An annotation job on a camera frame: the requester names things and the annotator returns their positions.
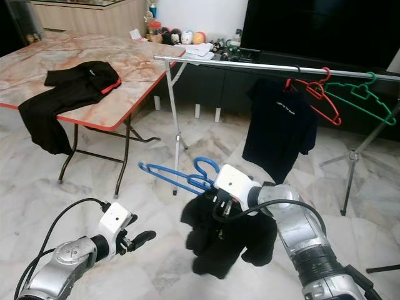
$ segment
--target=green hanger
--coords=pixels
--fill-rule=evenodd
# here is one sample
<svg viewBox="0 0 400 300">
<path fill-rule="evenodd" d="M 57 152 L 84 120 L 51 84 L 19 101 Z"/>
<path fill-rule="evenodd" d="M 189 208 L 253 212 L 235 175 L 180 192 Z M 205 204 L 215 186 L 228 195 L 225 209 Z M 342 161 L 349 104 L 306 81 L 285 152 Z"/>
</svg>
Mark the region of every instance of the green hanger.
<svg viewBox="0 0 400 300">
<path fill-rule="evenodd" d="M 358 85 L 358 86 L 356 86 L 356 85 L 354 85 L 354 84 L 349 84 L 349 83 L 341 84 L 340 82 L 329 82 L 329 83 L 324 84 L 325 94 L 327 94 L 327 95 L 329 95 L 329 96 L 331 96 L 331 97 L 334 97 L 334 98 L 336 98 L 336 99 L 339 99 L 339 100 L 341 100 L 341 101 L 344 101 L 345 103 L 350 104 L 351 106 L 360 109 L 360 110 L 363 111 L 364 113 L 369 114 L 370 116 L 375 117 L 376 119 L 381 120 L 382 122 L 385 122 L 387 125 L 391 125 L 391 126 L 395 125 L 395 124 L 396 124 L 396 118 L 392 115 L 392 112 L 390 111 L 390 109 L 386 106 L 386 104 L 384 104 L 382 101 L 380 101 L 379 98 L 378 98 L 374 93 L 372 93 L 372 92 L 368 89 L 368 86 L 371 85 L 372 83 L 374 83 L 374 82 L 376 81 L 376 75 L 375 75 L 375 73 L 373 73 L 373 72 L 367 72 L 367 73 L 369 73 L 369 74 L 372 75 L 372 81 L 370 81 L 370 82 L 365 82 L 365 83 L 360 84 L 360 85 Z M 383 118 L 381 118 L 381 117 L 379 117 L 379 116 L 377 116 L 377 115 L 375 115 L 375 114 L 373 114 L 373 113 L 367 111 L 366 109 L 355 105 L 354 103 L 352 103 L 352 102 L 350 102 L 350 101 L 347 101 L 347 100 L 345 100 L 345 99 L 343 99 L 343 98 L 341 98 L 341 97 L 339 97 L 339 96 L 337 96 L 337 95 L 335 95 L 335 94 L 332 94 L 331 92 L 328 91 L 328 89 L 329 89 L 330 86 L 350 87 L 350 88 L 351 88 L 350 93 L 351 93 L 353 96 L 356 96 L 356 97 L 359 98 L 359 99 L 362 99 L 362 100 L 367 100 L 367 99 L 369 99 L 369 98 L 375 99 L 375 101 L 376 101 L 379 105 L 381 105 L 381 106 L 387 111 L 387 116 L 386 116 L 386 118 L 383 119 Z M 358 90 L 358 89 L 364 90 L 364 92 L 366 93 L 366 95 L 365 95 L 365 96 L 362 96 L 362 95 L 360 95 L 360 94 L 357 94 L 357 90 Z"/>
</svg>

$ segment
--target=television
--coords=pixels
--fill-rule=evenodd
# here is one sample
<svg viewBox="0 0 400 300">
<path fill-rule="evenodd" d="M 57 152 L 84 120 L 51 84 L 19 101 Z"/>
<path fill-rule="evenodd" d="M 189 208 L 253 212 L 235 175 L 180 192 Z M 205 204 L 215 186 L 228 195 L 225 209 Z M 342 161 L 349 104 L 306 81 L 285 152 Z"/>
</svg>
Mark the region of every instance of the television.
<svg viewBox="0 0 400 300">
<path fill-rule="evenodd" d="M 399 14 L 399 0 L 249 0 L 241 47 L 386 69 Z"/>
</svg>

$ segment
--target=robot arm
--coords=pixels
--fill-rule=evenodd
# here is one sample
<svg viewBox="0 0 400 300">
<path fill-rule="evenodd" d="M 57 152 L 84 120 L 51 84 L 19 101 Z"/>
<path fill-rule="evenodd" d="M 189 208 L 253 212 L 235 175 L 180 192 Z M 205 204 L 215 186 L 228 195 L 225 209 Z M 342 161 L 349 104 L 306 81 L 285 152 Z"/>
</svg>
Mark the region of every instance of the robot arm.
<svg viewBox="0 0 400 300">
<path fill-rule="evenodd" d="M 75 281 L 96 262 L 134 251 L 155 238 L 154 231 L 142 232 L 133 241 L 125 237 L 128 233 L 125 228 L 137 218 L 118 203 L 113 203 L 99 222 L 99 234 L 92 238 L 84 236 L 58 246 L 51 260 L 24 287 L 18 299 L 66 299 Z"/>
<path fill-rule="evenodd" d="M 239 201 L 243 211 L 277 199 L 299 201 L 299 194 L 290 186 L 261 187 L 230 165 L 222 167 L 215 186 Z M 367 299 L 381 300 L 371 281 L 353 267 L 342 267 L 338 263 L 321 224 L 310 210 L 279 203 L 260 211 L 276 220 L 279 237 L 299 273 L 306 300 L 363 300 L 356 283 L 366 291 Z"/>
</svg>

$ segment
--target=black cable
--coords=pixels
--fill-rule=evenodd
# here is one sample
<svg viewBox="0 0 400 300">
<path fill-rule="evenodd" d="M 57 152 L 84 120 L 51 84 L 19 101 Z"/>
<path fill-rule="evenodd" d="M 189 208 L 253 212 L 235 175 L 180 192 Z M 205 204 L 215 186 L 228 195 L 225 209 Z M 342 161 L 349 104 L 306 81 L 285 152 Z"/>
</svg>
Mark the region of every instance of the black cable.
<svg viewBox="0 0 400 300">
<path fill-rule="evenodd" d="M 105 213 L 105 212 L 107 211 L 107 209 L 110 207 L 110 204 L 109 204 L 109 203 L 102 202 L 102 201 L 97 200 L 97 199 L 95 199 L 95 198 L 85 198 L 85 199 L 82 199 L 82 200 L 79 200 L 79 201 L 76 201 L 76 202 L 72 203 L 70 206 L 68 206 L 66 209 L 64 209 L 64 210 L 57 216 L 57 218 L 52 222 L 52 224 L 51 224 L 51 226 L 50 226 L 50 228 L 49 228 L 49 231 L 48 231 L 47 234 L 46 234 L 46 238 L 45 238 L 44 241 L 43 241 L 42 247 L 40 248 L 39 254 L 36 256 L 36 258 L 40 258 L 40 257 L 42 256 L 42 254 L 44 253 L 44 252 L 43 252 L 43 251 L 44 251 L 44 248 L 46 247 L 46 244 L 48 243 L 49 238 L 50 238 L 50 235 L 51 235 L 51 233 L 52 233 L 52 231 L 53 231 L 55 225 L 57 224 L 58 220 L 60 220 L 60 218 L 61 218 L 67 211 L 69 211 L 71 208 L 73 208 L 74 206 L 76 206 L 76 205 L 78 205 L 78 204 L 80 204 L 80 203 L 82 203 L 82 202 L 86 202 L 86 201 L 94 201 L 94 202 L 99 203 L 100 206 L 101 206 L 101 209 L 102 209 L 102 211 L 103 211 L 104 213 Z M 39 259 L 38 259 L 37 261 L 35 261 L 35 260 L 33 260 L 33 261 L 34 261 L 34 262 L 33 262 L 32 266 L 31 266 L 31 271 L 29 272 L 29 274 L 28 274 L 28 276 L 27 276 L 25 282 L 29 282 L 29 281 L 31 280 L 32 275 L 33 275 L 33 272 L 35 271 L 35 268 L 36 268 L 36 266 L 38 265 Z"/>
<path fill-rule="evenodd" d="M 21 290 L 21 286 L 23 284 L 24 278 L 26 276 L 26 274 L 29 272 L 29 270 L 32 268 L 32 266 L 34 264 L 37 264 L 39 262 L 39 260 L 42 258 L 42 256 L 45 256 L 46 254 L 52 253 L 56 248 L 52 248 L 50 250 L 44 251 L 40 256 L 36 256 L 33 261 L 31 261 L 30 264 L 28 264 L 28 266 L 26 267 L 25 271 L 23 272 L 21 278 L 19 278 L 18 284 L 17 284 L 17 288 L 15 290 L 15 294 L 14 294 L 14 300 L 17 300 L 18 295 L 19 295 L 19 291 Z"/>
<path fill-rule="evenodd" d="M 222 223 L 232 222 L 232 221 L 234 221 L 240 217 L 243 217 L 253 211 L 257 211 L 261 208 L 264 208 L 264 207 L 272 205 L 272 204 L 287 203 L 287 204 L 299 205 L 299 206 L 302 206 L 302 207 L 307 208 L 310 211 L 312 211 L 312 213 L 317 217 L 317 219 L 321 225 L 321 229 L 326 236 L 326 226 L 325 226 L 324 220 L 322 219 L 321 215 L 316 211 L 315 208 L 313 208 L 312 206 L 310 206 L 306 203 L 303 203 L 303 202 L 299 202 L 299 201 L 295 201 L 295 200 L 285 200 L 285 199 L 271 200 L 271 201 L 267 201 L 267 202 L 258 204 L 257 206 L 253 206 L 252 208 L 249 208 L 248 210 L 240 212 L 239 214 L 236 214 L 231 217 L 220 217 L 217 215 L 217 209 L 218 209 L 220 203 L 221 203 L 221 201 L 218 201 L 218 200 L 216 201 L 216 204 L 215 204 L 214 208 L 212 209 L 212 217 L 215 220 L 222 222 Z"/>
</svg>

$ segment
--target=clothes hanger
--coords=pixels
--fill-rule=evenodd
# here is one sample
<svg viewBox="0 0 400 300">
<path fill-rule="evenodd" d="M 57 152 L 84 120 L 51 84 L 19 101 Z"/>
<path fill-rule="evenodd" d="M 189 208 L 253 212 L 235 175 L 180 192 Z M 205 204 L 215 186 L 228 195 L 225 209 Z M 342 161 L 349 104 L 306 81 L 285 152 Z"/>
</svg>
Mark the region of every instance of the clothes hanger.
<svg viewBox="0 0 400 300">
<path fill-rule="evenodd" d="M 182 177 L 184 179 L 186 179 L 186 182 L 192 186 L 195 186 L 199 189 L 202 189 L 203 191 L 207 191 L 209 189 L 211 189 L 211 187 L 214 184 L 214 181 L 212 179 L 210 179 L 208 177 L 207 172 L 199 166 L 199 162 L 204 162 L 206 164 L 209 164 L 210 166 L 212 166 L 215 170 L 216 173 L 219 173 L 219 166 L 217 165 L 217 163 L 215 161 L 213 161 L 212 159 L 209 159 L 207 157 L 197 157 L 194 159 L 193 164 L 194 164 L 194 168 L 200 173 L 200 175 L 198 174 L 184 174 L 182 172 L 179 171 L 175 171 L 174 169 L 169 169 L 168 167 L 163 167 L 163 166 L 159 166 L 157 164 L 144 164 L 143 162 L 139 162 L 137 165 L 139 166 L 139 168 L 141 168 L 143 171 L 152 174 L 158 178 L 161 178 L 169 183 L 172 183 L 175 186 L 179 186 L 180 188 L 183 188 L 189 192 L 192 192 L 196 195 L 201 195 L 202 193 L 189 187 L 186 186 L 184 184 L 181 184 L 171 178 L 168 178 L 167 176 L 161 175 L 155 171 L 153 171 L 152 169 L 157 169 L 159 171 L 164 171 L 167 173 L 171 173 L 173 175 L 178 175 L 179 177 Z"/>
<path fill-rule="evenodd" d="M 300 67 L 297 66 L 298 69 L 298 74 L 300 74 L 301 70 Z M 330 100 L 330 98 L 325 94 L 325 90 L 323 87 L 323 84 L 329 80 L 329 78 L 331 77 L 331 70 L 328 67 L 323 67 L 324 70 L 326 70 L 327 72 L 327 76 L 326 78 L 322 78 L 320 81 L 316 82 L 307 82 L 304 81 L 302 79 L 296 78 L 296 79 L 292 79 L 292 78 L 288 78 L 286 80 L 286 84 L 285 84 L 285 88 L 284 90 L 287 90 L 288 88 L 291 88 L 291 90 L 294 88 L 292 82 L 296 81 L 299 83 L 303 83 L 306 86 L 306 91 L 312 95 L 314 98 L 318 99 L 318 100 L 326 100 L 329 105 L 332 107 L 335 116 L 333 118 L 328 117 L 327 115 L 325 115 L 322 111 L 320 111 L 318 108 L 311 106 L 311 108 L 313 108 L 318 114 L 320 114 L 323 118 L 327 119 L 329 122 L 331 122 L 332 124 L 334 124 L 335 126 L 339 126 L 342 124 L 342 119 L 340 118 L 339 115 L 339 111 L 336 108 L 335 104 Z"/>
<path fill-rule="evenodd" d="M 367 72 L 367 73 L 372 75 L 372 80 L 369 82 L 362 83 L 358 86 L 356 86 L 354 84 L 349 84 L 349 83 L 341 84 L 340 82 L 329 82 L 329 83 L 324 84 L 325 93 L 331 97 L 338 99 L 338 100 L 344 101 L 345 103 L 350 104 L 351 106 L 353 106 L 355 108 L 358 108 L 359 110 L 363 111 L 364 113 L 369 114 L 370 116 L 375 117 L 376 119 L 378 119 L 382 122 L 385 122 L 387 125 L 390 125 L 390 126 L 395 125 L 396 118 L 394 116 L 392 116 L 391 110 L 386 106 L 386 104 L 384 104 L 382 101 L 380 101 L 379 98 L 373 92 L 371 92 L 368 89 L 368 87 L 376 81 L 375 73 L 373 73 L 373 72 Z M 379 116 L 371 113 L 370 111 L 367 111 L 366 109 L 327 91 L 327 89 L 329 89 L 329 87 L 332 87 L 332 86 L 349 87 L 349 88 L 351 88 L 350 94 L 352 94 L 353 96 L 355 96 L 361 100 L 368 100 L 370 98 L 373 98 L 379 105 L 381 105 L 386 110 L 387 116 L 385 118 L 379 117 Z M 366 95 L 362 96 L 362 95 L 358 94 L 358 90 L 364 91 L 366 93 Z"/>
</svg>

